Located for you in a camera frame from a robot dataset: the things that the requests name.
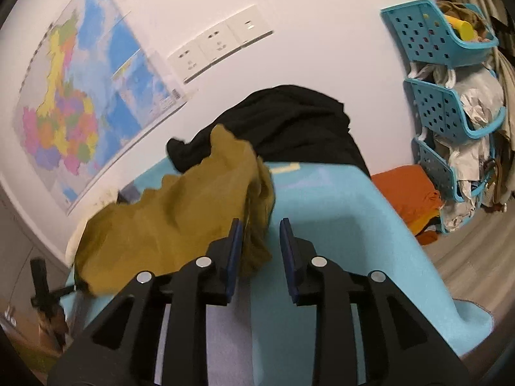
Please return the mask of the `black garment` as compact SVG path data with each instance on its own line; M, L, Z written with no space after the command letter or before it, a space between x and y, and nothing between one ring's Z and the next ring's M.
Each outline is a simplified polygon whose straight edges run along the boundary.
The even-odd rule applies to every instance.
M253 92L201 129L188 143L170 139L169 160L186 172L211 154L211 131L222 125L252 145L268 162L301 162L368 167L350 134L344 104L301 86L283 85Z

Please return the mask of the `blue perforated basket middle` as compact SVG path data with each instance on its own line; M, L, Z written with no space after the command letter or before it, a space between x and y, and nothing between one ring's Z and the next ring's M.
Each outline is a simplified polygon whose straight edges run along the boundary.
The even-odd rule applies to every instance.
M455 90L413 78L406 78L405 82L413 93L422 128L454 144L489 136L504 122L505 107L502 106L487 126L475 129Z

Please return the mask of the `blue perforated basket top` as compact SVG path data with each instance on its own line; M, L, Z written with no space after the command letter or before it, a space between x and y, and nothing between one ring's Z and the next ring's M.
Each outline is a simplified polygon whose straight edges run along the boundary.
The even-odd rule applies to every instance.
M396 33L411 62L445 65L450 69L483 63L499 40L492 30L485 42L466 42L456 34L431 0L415 0L380 11Z

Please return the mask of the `colourful wall map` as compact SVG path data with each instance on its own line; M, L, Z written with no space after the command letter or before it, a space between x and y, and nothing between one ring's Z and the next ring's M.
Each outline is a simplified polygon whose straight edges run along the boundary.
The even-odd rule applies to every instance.
M71 0L32 56L12 125L45 189L69 212L185 101L116 0Z

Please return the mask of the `orange folded garment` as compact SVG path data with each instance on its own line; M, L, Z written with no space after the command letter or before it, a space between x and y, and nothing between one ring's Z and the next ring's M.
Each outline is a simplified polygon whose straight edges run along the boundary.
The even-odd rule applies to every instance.
M421 245L438 239L437 230L429 227L438 222L444 202L420 165L400 166L375 174L372 182Z

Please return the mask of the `blue perforated basket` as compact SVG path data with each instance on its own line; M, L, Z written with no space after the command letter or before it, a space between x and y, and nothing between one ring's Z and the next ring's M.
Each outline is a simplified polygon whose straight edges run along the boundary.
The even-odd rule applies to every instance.
M413 139L417 147L417 163L422 167L443 200L464 202L456 172L447 161L424 140Z
M406 78L405 82L413 93L422 128L454 144L489 136L504 122L505 107L502 106L487 126L475 129L455 90L413 78Z
M483 63L499 40L492 30L485 42L466 42L456 34L431 0L415 0L380 11L396 33L411 62L445 65L450 69Z

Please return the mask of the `white wall socket panel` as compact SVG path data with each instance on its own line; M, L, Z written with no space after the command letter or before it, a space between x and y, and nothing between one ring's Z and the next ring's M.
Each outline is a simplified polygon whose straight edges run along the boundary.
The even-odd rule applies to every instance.
M168 56L184 84L230 55L270 36L273 29L256 5L226 18Z

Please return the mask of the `blue perforated basket bottom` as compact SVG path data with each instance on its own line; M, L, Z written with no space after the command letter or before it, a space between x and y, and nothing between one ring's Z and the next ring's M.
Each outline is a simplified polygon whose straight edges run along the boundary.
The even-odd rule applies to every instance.
M447 161L424 140L413 139L417 147L417 163L422 167L443 200L464 202L456 172Z

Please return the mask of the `brown olive jacket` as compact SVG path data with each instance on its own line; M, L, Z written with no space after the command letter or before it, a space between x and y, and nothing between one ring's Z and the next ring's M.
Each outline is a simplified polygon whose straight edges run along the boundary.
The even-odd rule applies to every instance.
M232 221L244 225L239 274L251 277L271 259L265 243L274 206L271 173L250 142L223 126L211 131L211 154L182 175L166 175L133 204L111 203L88 221L73 269L94 295L116 294L135 274L168 274L205 255Z

